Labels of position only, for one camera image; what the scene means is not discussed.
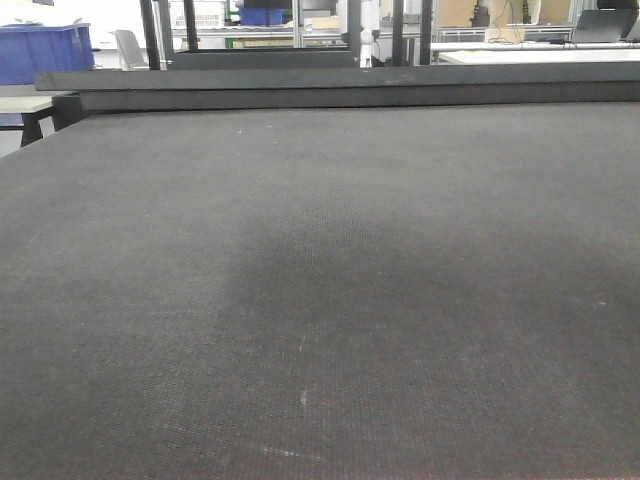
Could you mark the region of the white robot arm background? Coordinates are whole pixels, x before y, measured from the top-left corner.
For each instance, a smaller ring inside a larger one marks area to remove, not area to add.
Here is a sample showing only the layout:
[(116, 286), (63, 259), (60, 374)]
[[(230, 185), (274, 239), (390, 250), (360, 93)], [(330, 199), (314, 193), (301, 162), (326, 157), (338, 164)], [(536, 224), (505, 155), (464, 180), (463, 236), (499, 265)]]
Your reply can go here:
[(378, 0), (360, 1), (360, 53), (359, 66), (373, 66), (374, 45), (380, 33), (380, 6)]

